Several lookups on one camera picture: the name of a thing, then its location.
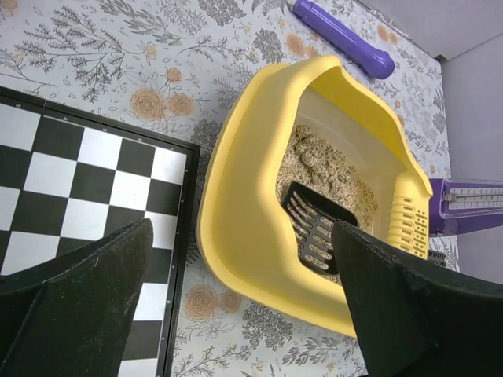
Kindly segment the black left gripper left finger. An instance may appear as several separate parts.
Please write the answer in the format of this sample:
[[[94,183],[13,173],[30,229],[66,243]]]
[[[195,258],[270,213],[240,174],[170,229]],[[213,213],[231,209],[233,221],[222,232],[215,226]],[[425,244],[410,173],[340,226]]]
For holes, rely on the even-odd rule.
[[[1,278],[3,376],[116,376],[152,250],[141,219]]]

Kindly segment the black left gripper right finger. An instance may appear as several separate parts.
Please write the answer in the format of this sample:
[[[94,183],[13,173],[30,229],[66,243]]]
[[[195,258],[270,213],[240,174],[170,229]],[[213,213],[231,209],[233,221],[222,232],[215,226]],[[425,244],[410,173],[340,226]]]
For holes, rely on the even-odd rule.
[[[370,376],[500,376],[502,286],[388,245],[345,222],[335,258]]]

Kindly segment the black litter scoop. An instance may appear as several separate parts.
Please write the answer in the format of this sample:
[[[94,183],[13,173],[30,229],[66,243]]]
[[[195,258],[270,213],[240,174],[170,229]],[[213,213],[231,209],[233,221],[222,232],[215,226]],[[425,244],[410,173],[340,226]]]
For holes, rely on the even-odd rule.
[[[297,181],[289,185],[281,206],[296,234],[301,263],[315,273],[337,276],[332,229],[339,220],[358,227],[356,216]]]

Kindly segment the yellow litter box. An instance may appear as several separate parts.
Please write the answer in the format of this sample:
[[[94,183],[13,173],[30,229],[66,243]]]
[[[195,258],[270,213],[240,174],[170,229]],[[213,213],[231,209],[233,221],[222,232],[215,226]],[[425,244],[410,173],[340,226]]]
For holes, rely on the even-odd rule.
[[[256,302],[355,336],[343,288],[303,266],[276,180],[295,124],[308,125],[356,167],[376,195],[370,233],[425,258],[431,183],[401,123],[334,56],[260,69],[230,109],[206,173],[196,226],[208,268]]]

